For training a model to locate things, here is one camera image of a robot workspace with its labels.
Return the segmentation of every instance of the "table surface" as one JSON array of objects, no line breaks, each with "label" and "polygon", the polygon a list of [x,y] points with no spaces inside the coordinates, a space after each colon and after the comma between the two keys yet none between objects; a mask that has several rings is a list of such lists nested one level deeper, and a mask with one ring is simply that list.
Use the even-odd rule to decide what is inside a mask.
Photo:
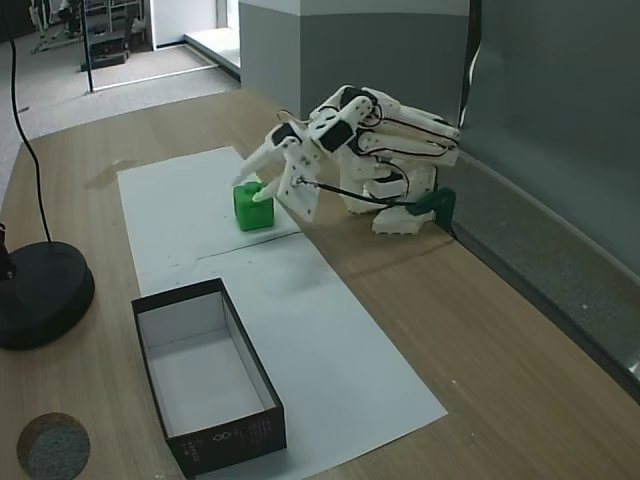
[{"label": "table surface", "polygon": [[[85,319],[56,343],[0,352],[2,478],[26,478],[18,436],[54,411],[77,418],[91,437],[81,479],[182,478],[136,338],[130,302],[140,292],[116,174],[228,145],[246,156],[277,122],[276,110],[237,91],[33,142],[52,234],[85,253],[97,290]],[[12,249],[43,239],[24,147],[0,218]],[[414,237],[370,228],[370,217],[350,216],[324,194],[317,223],[303,226],[449,415],[318,478],[638,478],[640,407],[569,338],[437,227]]]}]

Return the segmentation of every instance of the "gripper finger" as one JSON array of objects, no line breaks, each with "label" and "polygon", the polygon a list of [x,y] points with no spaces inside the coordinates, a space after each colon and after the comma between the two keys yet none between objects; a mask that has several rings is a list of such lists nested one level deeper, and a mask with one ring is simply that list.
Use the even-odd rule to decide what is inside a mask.
[{"label": "gripper finger", "polygon": [[278,190],[280,189],[281,180],[282,180],[282,175],[280,175],[278,178],[272,181],[269,185],[267,185],[258,193],[256,193],[253,196],[253,201],[258,203],[258,202],[263,202],[265,200],[275,197],[276,194],[278,193]]},{"label": "gripper finger", "polygon": [[269,144],[270,142],[264,143],[242,163],[240,174],[233,181],[233,185],[241,184],[248,176],[257,173],[258,170],[279,159],[277,153],[272,150]]}]

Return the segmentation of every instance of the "green clamp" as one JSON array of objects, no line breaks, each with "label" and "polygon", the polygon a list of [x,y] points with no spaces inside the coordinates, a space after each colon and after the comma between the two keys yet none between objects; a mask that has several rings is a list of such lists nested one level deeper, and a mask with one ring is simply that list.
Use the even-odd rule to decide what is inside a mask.
[{"label": "green clamp", "polygon": [[249,182],[233,189],[233,208],[240,230],[248,232],[273,227],[275,213],[273,198],[254,202],[253,196],[264,188],[260,182]]},{"label": "green clamp", "polygon": [[430,192],[415,204],[407,206],[407,211],[417,217],[436,212],[435,223],[444,231],[453,235],[453,212],[456,209],[456,192],[450,188],[441,188]]}]

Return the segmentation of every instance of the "black box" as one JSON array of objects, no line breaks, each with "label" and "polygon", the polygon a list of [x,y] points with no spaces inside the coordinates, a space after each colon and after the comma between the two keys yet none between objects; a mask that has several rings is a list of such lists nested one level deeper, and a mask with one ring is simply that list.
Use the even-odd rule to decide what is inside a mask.
[{"label": "black box", "polygon": [[286,448],[284,407],[222,280],[132,305],[160,424],[187,478]]}]

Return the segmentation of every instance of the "green block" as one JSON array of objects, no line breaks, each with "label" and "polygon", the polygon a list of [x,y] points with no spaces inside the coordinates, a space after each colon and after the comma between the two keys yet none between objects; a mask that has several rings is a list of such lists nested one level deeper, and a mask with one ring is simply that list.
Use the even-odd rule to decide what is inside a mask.
[{"label": "green block", "polygon": [[264,188],[259,182],[249,182],[233,189],[233,207],[240,230],[248,232],[273,227],[275,214],[273,198],[256,203],[253,196]]}]

